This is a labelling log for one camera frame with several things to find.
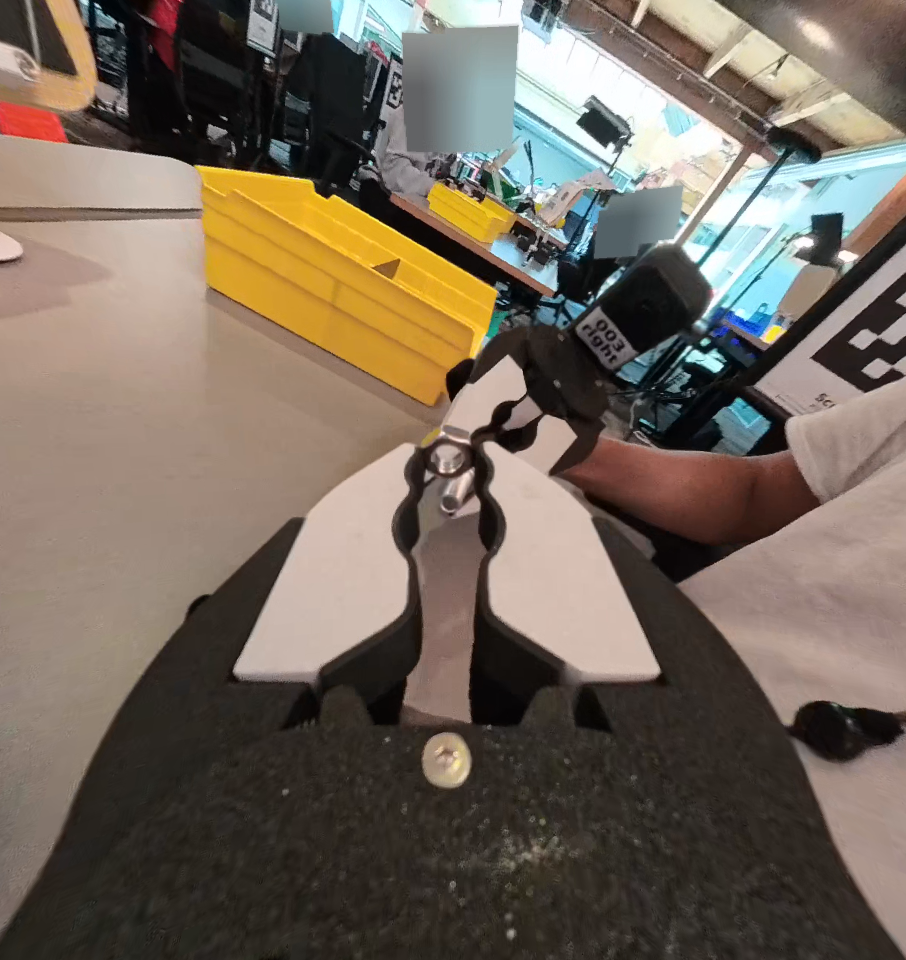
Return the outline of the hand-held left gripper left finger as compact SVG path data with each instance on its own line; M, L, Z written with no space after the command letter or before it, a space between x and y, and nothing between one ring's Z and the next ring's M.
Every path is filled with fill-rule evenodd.
M332 683L363 642L384 639L415 613L419 452L399 444L309 510L234 663L234 679Z

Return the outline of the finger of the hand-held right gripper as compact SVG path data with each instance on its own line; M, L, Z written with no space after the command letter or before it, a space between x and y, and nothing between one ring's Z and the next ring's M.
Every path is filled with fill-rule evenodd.
M555 474L578 435L565 419L540 409L512 409L496 442L540 474Z
M512 440L513 431L505 425L528 393L522 366L513 356L483 369L479 360L466 358L447 371L445 386L450 405L441 422L443 443L465 447Z

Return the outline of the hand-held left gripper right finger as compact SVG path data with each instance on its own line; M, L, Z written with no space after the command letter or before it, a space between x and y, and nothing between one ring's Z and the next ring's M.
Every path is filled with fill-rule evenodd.
M478 456L483 606L506 652L529 650L574 685L640 684L661 667L579 498L520 456Z

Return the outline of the silver hex nut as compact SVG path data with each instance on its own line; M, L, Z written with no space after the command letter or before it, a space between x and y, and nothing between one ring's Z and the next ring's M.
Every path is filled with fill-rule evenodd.
M440 479L454 479L473 468L473 453L469 443L439 438L424 451L426 470Z

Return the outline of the silver bolt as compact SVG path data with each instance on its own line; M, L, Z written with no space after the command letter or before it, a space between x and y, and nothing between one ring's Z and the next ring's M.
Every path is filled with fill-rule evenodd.
M440 510L448 517L453 517L458 513L470 499L474 492L475 464L474 451L471 443L471 435L468 431L453 426L442 426L439 428L436 439L449 438L453 441L465 442L470 444L473 453L473 468L462 476L454 479L440 479L438 503Z

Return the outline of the yellow plastic bin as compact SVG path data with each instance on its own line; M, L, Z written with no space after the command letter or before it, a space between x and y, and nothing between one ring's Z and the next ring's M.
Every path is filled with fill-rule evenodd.
M197 166L207 286L432 407L497 291L308 179Z
M516 215L494 199L473 196L445 183L436 183L427 196L431 213L483 245L508 234Z

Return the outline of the person's right forearm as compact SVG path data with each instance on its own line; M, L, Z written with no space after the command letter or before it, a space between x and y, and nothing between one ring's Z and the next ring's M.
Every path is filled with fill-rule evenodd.
M789 451L759 457L601 438L561 478L590 498L704 546L743 546L820 506Z

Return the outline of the grey desk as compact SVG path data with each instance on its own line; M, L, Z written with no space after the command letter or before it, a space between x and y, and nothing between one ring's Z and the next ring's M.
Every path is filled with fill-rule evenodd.
M441 417L208 291L199 190L0 135L0 934L188 603Z

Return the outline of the wooden background table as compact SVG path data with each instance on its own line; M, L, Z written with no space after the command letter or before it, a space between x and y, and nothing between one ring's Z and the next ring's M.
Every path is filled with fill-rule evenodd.
M425 198L391 193L388 199L394 211L402 212L407 225L416 223L411 234L414 238L476 279L519 285L535 297L556 295L556 265L541 266L527 259L512 234L502 234L484 244L436 216Z

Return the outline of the black studio light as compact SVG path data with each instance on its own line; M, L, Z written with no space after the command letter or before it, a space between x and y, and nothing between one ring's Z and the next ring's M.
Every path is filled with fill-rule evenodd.
M810 221L807 260L819 267L838 267L843 249L844 216L842 212L814 214Z
M595 95L589 96L582 105L576 124L603 149L625 148L633 136L627 120Z

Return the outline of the black light stand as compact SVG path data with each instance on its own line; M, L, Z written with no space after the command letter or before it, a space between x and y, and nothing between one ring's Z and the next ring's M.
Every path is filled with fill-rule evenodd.
M819 147L796 131L772 126L768 134L769 143L777 154L776 160L766 169L729 222L703 250L696 262L701 273L704 273L705 264L723 246L725 238L744 213L790 159L798 158L801 164L818 163L821 160L822 151ZM717 395L724 385L723 375L713 375L702 386L684 393L667 393L666 388L672 375L680 369L682 362L701 341L705 341L708 346L712 345L711 332L714 324L711 320L711 309L704 308L689 329L677 334L639 381L634 402L629 409L625 440L657 442L664 437L671 439L673 435L683 440L699 430L698 426L690 426L688 422L698 417L701 409L714 404L714 395Z

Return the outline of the framed marker poster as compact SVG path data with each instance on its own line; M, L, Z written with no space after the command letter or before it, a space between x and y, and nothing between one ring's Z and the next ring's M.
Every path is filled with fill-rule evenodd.
M906 223L785 336L750 391L784 415L848 402L906 378Z

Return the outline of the person's white shirt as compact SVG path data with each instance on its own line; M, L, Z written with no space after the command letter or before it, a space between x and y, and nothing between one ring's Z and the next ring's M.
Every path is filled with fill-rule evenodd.
M906 708L906 377L794 417L819 507L682 585L784 720L829 700ZM800 749L840 855L906 957L906 735L835 764Z

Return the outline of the orange traffic cone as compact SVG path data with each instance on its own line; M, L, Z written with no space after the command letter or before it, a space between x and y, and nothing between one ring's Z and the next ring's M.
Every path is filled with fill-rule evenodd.
M53 111L4 101L0 101L0 135L49 143L69 143L61 119Z

